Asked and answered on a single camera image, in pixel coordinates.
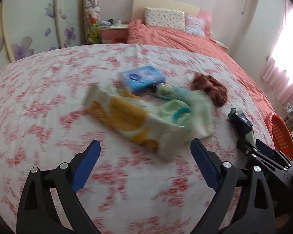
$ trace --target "pink blanket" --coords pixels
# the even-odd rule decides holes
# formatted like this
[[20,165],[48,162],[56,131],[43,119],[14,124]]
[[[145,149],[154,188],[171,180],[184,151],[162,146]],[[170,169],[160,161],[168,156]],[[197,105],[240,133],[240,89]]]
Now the pink blanket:
[[176,29],[146,27],[141,19],[132,21],[129,24],[128,32],[127,43],[130,44],[172,47],[221,60],[236,76],[240,84],[244,86],[257,106],[262,118],[264,119],[268,114],[273,112],[273,108],[266,94],[229,54],[223,51],[221,47],[213,41],[212,37],[203,38]]

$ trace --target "blue tissue package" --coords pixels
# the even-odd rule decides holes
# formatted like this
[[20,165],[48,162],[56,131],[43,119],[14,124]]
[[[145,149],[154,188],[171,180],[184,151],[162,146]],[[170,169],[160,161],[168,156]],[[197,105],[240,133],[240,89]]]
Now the blue tissue package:
[[165,76],[158,69],[148,65],[121,73],[121,80],[128,92],[137,94],[152,85],[165,83]]

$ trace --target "nightstand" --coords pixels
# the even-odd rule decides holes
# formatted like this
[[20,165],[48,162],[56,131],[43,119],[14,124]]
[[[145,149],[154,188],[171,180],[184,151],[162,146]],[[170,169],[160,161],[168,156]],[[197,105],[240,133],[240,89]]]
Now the nightstand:
[[223,43],[221,43],[220,41],[218,40],[215,40],[215,42],[220,45],[220,47],[225,51],[225,52],[228,52],[229,50],[229,47],[227,47],[226,45],[224,45]]
[[118,41],[116,39],[122,39],[121,43],[127,42],[128,25],[110,26],[108,28],[101,28],[102,44],[110,44]]

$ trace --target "white sheet with red floral pattern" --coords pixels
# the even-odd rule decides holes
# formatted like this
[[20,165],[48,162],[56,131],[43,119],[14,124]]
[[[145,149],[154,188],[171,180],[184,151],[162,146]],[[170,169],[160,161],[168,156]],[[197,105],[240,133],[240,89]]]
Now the white sheet with red floral pattern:
[[[0,70],[0,214],[16,229],[21,191],[30,168],[56,168],[86,149],[92,139],[101,156],[77,195],[94,223],[108,233],[189,233],[209,205],[208,188],[190,149],[163,163],[87,115],[82,103],[91,83],[119,86],[118,73],[152,64],[167,82],[188,87],[193,72],[211,74],[228,88],[227,103],[215,110],[215,134],[203,140],[222,160],[242,167],[231,107],[243,109],[256,138],[272,146],[253,101],[219,60],[172,48],[110,44],[80,46],[33,55]],[[55,204],[64,225],[63,209]],[[231,211],[235,207],[235,194]]]

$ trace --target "curtain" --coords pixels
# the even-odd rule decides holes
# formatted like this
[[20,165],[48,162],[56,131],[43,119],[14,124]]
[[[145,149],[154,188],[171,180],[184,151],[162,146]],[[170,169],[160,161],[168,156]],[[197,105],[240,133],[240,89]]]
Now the curtain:
[[282,105],[293,103],[293,4],[290,0],[285,0],[283,25],[261,76]]

